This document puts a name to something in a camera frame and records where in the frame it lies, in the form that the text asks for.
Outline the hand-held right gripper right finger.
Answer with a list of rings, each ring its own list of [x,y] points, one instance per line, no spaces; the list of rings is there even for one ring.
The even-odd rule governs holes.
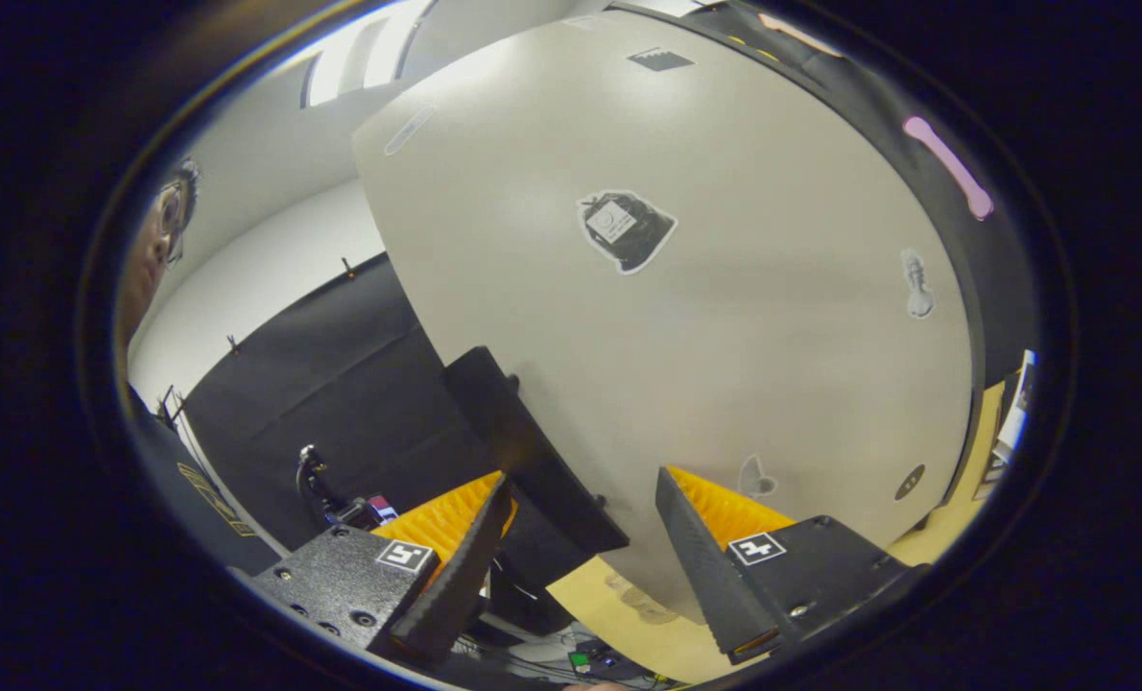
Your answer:
[[[839,519],[794,521],[674,466],[658,471],[656,507],[713,638],[735,665],[819,646],[925,575]]]

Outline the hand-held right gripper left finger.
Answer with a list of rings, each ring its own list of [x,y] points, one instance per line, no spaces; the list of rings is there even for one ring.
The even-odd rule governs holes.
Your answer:
[[[478,612],[514,516],[510,479],[494,471],[386,525],[329,528],[251,584],[359,652],[443,662]]]

